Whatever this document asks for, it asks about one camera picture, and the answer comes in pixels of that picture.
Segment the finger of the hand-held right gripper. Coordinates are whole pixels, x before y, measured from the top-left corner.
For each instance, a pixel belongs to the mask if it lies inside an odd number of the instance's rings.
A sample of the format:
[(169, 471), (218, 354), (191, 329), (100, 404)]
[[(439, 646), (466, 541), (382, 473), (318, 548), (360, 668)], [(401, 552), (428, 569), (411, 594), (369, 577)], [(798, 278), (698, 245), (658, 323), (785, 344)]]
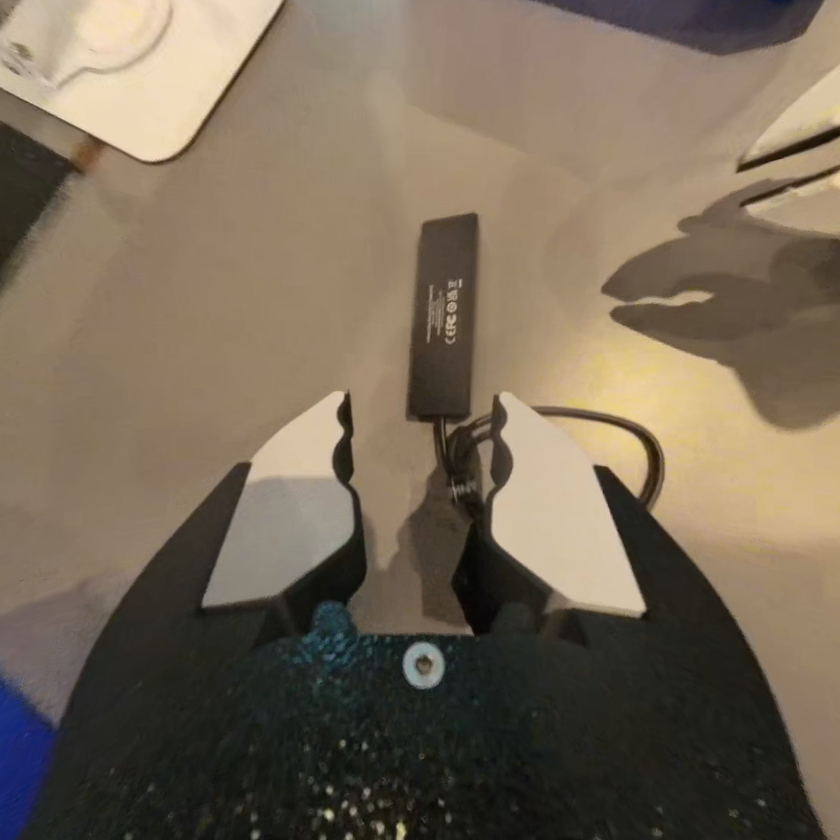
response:
[(805, 91), (754, 141), (738, 165), (766, 165), (832, 142), (839, 133), (839, 66)]
[(776, 187), (744, 204), (762, 223), (779, 227), (839, 226), (839, 173), (825, 172)]

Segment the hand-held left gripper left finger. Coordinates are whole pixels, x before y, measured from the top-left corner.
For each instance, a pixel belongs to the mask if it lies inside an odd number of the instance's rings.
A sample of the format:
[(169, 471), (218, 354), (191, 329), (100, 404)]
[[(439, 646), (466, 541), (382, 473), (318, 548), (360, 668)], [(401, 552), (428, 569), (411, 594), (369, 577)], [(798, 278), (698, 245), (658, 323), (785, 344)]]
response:
[(205, 611), (279, 607), (285, 623), (310, 624), (321, 603), (347, 605), (365, 578), (353, 431), (350, 393), (331, 392), (253, 455)]

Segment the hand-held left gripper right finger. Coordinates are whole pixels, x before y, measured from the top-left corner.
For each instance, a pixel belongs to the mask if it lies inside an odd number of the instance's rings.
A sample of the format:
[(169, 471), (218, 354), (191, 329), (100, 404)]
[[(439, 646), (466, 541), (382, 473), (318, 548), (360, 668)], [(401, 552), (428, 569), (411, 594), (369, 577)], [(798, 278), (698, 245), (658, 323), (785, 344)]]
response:
[(510, 392), (490, 415), (492, 488), (453, 589), (472, 631), (517, 607), (539, 623), (561, 607), (639, 619), (647, 604), (583, 448)]

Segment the black usb hub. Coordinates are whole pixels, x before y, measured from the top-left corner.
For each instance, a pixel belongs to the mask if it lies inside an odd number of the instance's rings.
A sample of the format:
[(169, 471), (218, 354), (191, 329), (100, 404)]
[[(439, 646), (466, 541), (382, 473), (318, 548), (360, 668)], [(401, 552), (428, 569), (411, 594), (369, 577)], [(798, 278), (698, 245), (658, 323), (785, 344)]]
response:
[(477, 213), (421, 227), (406, 402), (419, 422), (471, 413), (479, 243)]

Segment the blue box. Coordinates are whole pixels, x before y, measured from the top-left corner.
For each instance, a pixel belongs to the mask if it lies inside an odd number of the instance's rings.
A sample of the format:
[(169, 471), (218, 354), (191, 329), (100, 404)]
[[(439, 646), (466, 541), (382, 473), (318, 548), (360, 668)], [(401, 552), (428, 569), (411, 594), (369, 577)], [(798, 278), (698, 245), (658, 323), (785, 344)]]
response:
[(24, 694), (1, 680), (1, 838), (15, 839), (38, 798), (56, 731)]
[(545, 1), (599, 22), (714, 56), (799, 38), (824, 1)]

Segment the white base document stand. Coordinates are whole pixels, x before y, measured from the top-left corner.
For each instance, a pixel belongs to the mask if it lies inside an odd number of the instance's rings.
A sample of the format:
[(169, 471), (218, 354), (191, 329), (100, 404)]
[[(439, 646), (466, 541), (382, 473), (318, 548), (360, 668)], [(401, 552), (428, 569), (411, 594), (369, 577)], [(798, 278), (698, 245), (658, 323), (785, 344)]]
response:
[(282, 1), (16, 2), (2, 89), (143, 163), (193, 142)]

